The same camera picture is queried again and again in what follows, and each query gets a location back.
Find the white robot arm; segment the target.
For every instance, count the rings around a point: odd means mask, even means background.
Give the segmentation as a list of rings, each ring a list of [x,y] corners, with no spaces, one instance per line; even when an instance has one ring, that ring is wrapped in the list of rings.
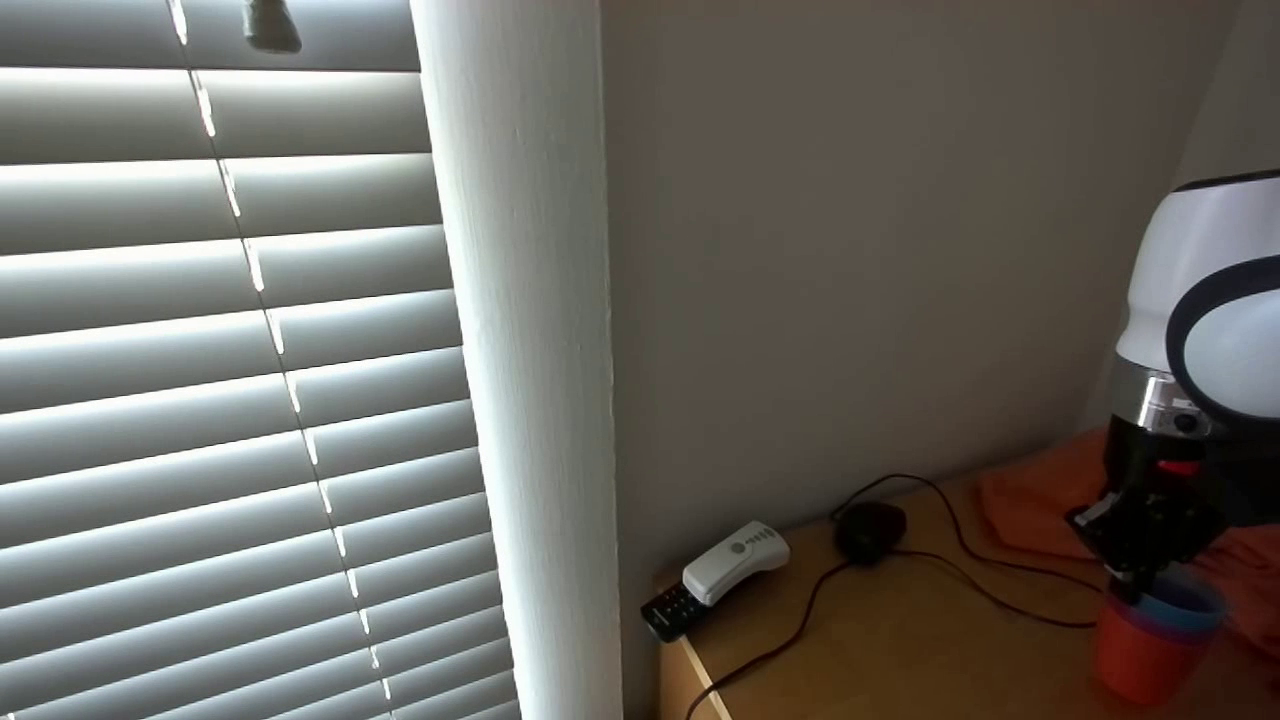
[[[1117,340],[1103,489],[1068,527],[1136,603],[1227,527],[1280,518],[1280,170],[1173,188]]]

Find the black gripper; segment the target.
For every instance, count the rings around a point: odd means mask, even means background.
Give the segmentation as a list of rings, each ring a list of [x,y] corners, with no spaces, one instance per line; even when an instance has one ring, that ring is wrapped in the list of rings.
[[[1199,439],[1109,422],[1103,489],[1068,513],[1068,527],[1103,564],[1118,598],[1139,598],[1173,564],[1194,559],[1223,531],[1199,479]]]

